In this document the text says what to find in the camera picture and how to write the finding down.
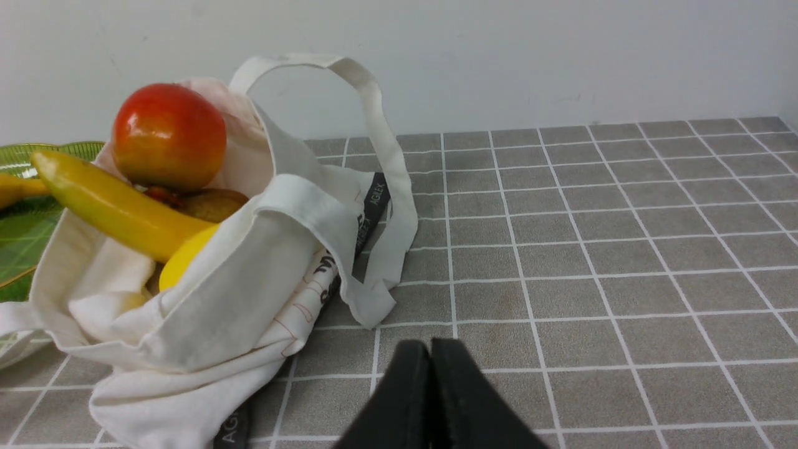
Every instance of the red object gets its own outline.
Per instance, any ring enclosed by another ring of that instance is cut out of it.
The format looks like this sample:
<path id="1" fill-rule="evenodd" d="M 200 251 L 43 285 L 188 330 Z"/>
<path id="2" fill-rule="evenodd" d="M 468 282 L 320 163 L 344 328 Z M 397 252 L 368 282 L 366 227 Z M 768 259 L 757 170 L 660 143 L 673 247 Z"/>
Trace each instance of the red object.
<path id="1" fill-rule="evenodd" d="M 222 168 L 222 114 L 193 90 L 157 83 L 124 101 L 113 124 L 113 160 L 133 184 L 191 192 Z"/>

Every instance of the toy banana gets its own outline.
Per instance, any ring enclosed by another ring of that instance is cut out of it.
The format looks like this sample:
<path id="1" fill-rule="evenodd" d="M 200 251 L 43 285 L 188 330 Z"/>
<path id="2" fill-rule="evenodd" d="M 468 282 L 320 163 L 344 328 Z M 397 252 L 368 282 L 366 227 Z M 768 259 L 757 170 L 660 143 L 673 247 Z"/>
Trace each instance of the toy banana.
<path id="1" fill-rule="evenodd" d="M 212 223 L 179 213 L 103 169 L 65 153 L 39 150 L 30 162 L 50 194 L 107 236 L 161 263 Z"/>

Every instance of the gray tiled surface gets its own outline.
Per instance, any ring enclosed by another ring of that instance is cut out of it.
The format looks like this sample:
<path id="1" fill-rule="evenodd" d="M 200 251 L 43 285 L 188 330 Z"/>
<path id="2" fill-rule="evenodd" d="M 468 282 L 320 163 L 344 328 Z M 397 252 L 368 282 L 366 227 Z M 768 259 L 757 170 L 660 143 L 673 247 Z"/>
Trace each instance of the gray tiled surface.
<path id="1" fill-rule="evenodd" d="M 395 344 L 434 336 L 463 340 L 551 447 L 798 447 L 798 137 L 781 121 L 399 141 L 421 222 L 397 306 L 366 331 L 333 301 L 256 396 L 252 447 L 330 447 Z M 310 146 L 376 168 L 367 139 Z M 86 404 L 107 374 L 52 348 L 1 371 L 0 444 L 113 447 Z"/>

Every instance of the canvas bag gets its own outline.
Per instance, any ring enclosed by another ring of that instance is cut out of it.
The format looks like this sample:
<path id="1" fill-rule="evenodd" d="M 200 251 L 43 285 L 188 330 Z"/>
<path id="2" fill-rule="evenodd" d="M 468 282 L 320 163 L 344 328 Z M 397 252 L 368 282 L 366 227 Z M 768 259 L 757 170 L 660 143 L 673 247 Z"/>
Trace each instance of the canvas bag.
<path id="1" fill-rule="evenodd" d="M 331 70 L 357 90 L 387 186 L 374 173 L 319 164 L 247 97 L 261 76 L 287 66 Z M 0 304 L 0 335 L 18 332 L 0 365 L 24 354 L 37 330 L 63 352 L 112 365 L 89 410 L 134 448 L 209 447 L 219 425 L 305 344 L 336 276 L 354 319 L 366 328 L 378 324 L 395 304 L 389 290 L 417 230 L 401 147 L 374 76 L 357 62 L 318 54 L 255 57 L 229 86 L 211 78 L 181 83 L 225 118 L 226 160 L 211 185 L 239 190 L 249 202 L 221 224 L 175 287 L 152 298 L 145 284 L 153 260 L 66 210 L 30 301 Z M 121 177 L 112 144 L 94 163 Z M 385 230 L 361 283 L 352 277 L 362 244 L 358 221 L 370 201 L 388 193 Z"/>

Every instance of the bag handle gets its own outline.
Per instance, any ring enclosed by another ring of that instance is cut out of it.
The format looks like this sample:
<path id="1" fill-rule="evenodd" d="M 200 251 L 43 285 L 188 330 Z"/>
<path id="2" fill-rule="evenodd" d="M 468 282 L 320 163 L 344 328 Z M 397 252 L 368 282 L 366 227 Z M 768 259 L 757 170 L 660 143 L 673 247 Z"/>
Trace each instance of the bag handle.
<path id="1" fill-rule="evenodd" d="M 244 62 L 230 81 L 230 91 L 246 95 L 265 74 L 279 67 L 309 66 L 330 70 L 354 87 L 361 98 L 366 130 L 385 174 L 391 194 L 385 231 L 371 250 L 364 285 L 377 292 L 390 290 L 401 279 L 405 254 L 418 230 L 418 213 L 413 202 L 410 175 L 399 142 L 393 135 L 382 108 L 382 91 L 377 79 L 353 59 L 329 54 L 286 54 L 276 58 L 255 56 Z"/>

